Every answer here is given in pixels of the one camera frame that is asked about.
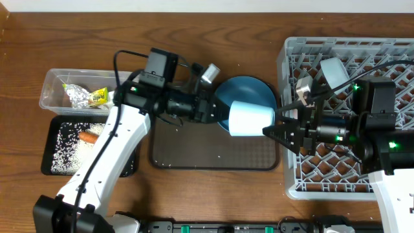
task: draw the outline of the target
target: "brown rubber mat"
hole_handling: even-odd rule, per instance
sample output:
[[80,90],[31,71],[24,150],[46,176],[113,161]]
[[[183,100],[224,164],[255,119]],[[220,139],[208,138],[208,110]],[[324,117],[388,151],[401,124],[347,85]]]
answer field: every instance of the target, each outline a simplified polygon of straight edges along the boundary
[[276,168],[279,150],[267,137],[231,137],[219,124],[181,128],[157,119],[152,135],[151,163],[159,168],[261,170]]

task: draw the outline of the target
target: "carrot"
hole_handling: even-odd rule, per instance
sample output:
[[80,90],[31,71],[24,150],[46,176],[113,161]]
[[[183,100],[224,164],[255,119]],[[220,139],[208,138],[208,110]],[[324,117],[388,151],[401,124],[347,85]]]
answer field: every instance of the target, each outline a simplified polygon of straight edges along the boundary
[[98,140],[98,135],[88,132],[81,132],[79,133],[79,138],[80,140],[95,144],[96,140]]

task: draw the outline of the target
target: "yellow label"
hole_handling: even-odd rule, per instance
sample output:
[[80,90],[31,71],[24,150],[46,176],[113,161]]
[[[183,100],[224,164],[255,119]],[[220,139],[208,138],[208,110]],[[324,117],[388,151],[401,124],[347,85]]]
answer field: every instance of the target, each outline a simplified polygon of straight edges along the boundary
[[104,87],[89,94],[89,106],[94,107],[108,102],[108,88]]

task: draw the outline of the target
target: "blue bowl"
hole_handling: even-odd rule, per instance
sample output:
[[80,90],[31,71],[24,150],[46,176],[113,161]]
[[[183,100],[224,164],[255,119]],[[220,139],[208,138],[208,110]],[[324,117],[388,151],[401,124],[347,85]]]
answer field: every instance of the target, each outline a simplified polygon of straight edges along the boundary
[[[276,98],[270,87],[249,76],[230,78],[217,88],[215,94],[228,106],[237,100],[277,109]],[[228,120],[219,122],[219,125],[228,131]]]

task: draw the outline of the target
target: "aluminum foil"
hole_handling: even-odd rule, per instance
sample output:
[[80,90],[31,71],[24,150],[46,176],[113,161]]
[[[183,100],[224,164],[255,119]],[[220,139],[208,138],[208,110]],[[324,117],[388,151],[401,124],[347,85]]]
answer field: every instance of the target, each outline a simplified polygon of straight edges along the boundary
[[74,85],[67,84],[64,86],[66,94],[71,100],[72,108],[83,109],[89,108],[89,92],[84,88]]

